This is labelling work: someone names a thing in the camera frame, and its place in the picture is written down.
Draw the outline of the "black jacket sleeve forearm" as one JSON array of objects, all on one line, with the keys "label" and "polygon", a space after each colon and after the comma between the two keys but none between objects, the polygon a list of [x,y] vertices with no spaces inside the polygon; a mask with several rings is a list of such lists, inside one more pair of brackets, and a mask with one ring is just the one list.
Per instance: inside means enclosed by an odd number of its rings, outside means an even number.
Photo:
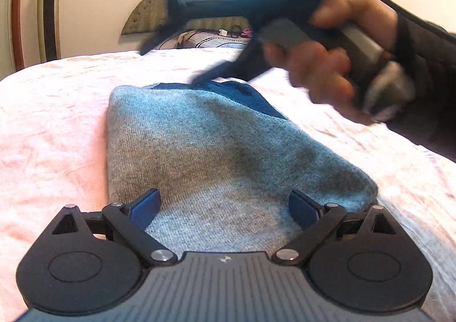
[{"label": "black jacket sleeve forearm", "polygon": [[416,145],[455,160],[455,39],[398,16],[393,54],[415,98],[386,125]]}]

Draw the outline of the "person's right hand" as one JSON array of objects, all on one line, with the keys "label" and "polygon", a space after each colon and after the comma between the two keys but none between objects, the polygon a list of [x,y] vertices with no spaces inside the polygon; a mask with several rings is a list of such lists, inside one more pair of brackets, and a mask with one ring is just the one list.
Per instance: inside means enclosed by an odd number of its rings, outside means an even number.
[{"label": "person's right hand", "polygon": [[[397,14],[378,0],[323,0],[312,15],[316,27],[338,27],[351,21],[386,51],[396,43]],[[327,50],[315,41],[305,41],[295,48],[283,50],[276,44],[263,45],[264,58],[273,67],[288,72],[295,88],[308,90],[315,104],[331,105],[341,116],[362,125],[374,120],[353,106],[354,88],[345,78],[350,59],[341,48]]]}]

